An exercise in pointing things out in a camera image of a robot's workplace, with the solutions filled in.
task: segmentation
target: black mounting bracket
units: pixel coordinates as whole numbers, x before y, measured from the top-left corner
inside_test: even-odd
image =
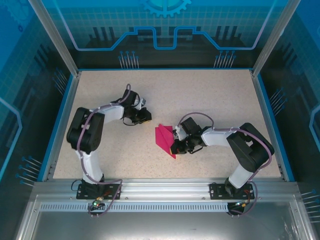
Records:
[[[211,200],[247,200],[248,195],[245,190],[249,191],[250,200],[255,199],[255,193],[252,185],[250,183],[246,183],[240,188],[237,193],[234,194],[233,197],[227,193],[224,183],[211,183],[209,184],[209,193]]]
[[[95,200],[103,196],[104,200],[112,200],[120,184],[99,184],[99,191],[92,191],[86,184],[80,183],[76,193],[76,199],[79,200]],[[120,199],[121,191],[115,197],[116,200]]]

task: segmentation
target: robotic arm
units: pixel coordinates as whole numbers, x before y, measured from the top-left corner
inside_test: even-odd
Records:
[[[120,119],[123,119],[123,123],[125,123],[124,118],[128,118],[131,120],[130,126],[134,126],[152,119],[151,113],[144,107],[146,100],[140,98],[140,96],[132,90],[129,92],[129,90],[126,89],[122,98],[111,103],[114,105],[101,108],[93,114],[80,142],[80,151],[83,155],[82,169],[84,168],[90,178],[96,182],[104,182],[104,175],[99,166],[99,158],[96,152],[101,142],[104,124]],[[79,159],[81,156],[77,151],[77,143],[85,122],[91,113],[92,110],[87,108],[78,108],[67,132],[66,139],[75,150]],[[96,199],[106,192],[106,185],[96,184],[96,182],[93,182],[87,177],[85,172],[83,172],[81,181],[82,189],[86,189],[85,192],[89,197],[88,199]]]
[[[271,155],[275,153],[272,145],[250,123],[239,128],[214,129],[211,126],[201,128],[189,117],[176,126],[174,140],[170,150],[172,154],[194,154],[208,146],[230,146],[239,161],[238,167],[226,179],[225,191],[233,198],[242,190],[242,187],[255,174],[255,172],[269,159],[268,148]],[[253,137],[263,142],[264,146]]]

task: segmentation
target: glass panel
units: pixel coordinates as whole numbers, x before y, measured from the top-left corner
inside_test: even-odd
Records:
[[[320,191],[319,8],[318,0],[300,2],[261,71],[276,125],[302,193]],[[319,208],[312,209],[316,213],[311,216],[317,216]]]
[[[12,240],[70,72],[27,0],[0,5],[0,232]]]
[[[44,0],[79,68],[250,68],[287,0]]]

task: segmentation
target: blue circuit graphic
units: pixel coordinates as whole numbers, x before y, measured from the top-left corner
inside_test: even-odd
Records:
[[[191,0],[141,0],[141,3],[144,5],[144,10],[148,10],[150,14],[166,18],[180,14],[181,10],[186,10]]]

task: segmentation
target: pink paper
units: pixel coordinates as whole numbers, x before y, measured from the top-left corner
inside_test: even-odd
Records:
[[[176,155],[171,154],[170,147],[174,144],[174,134],[172,126],[163,126],[155,128],[155,143],[167,154],[176,159]]]

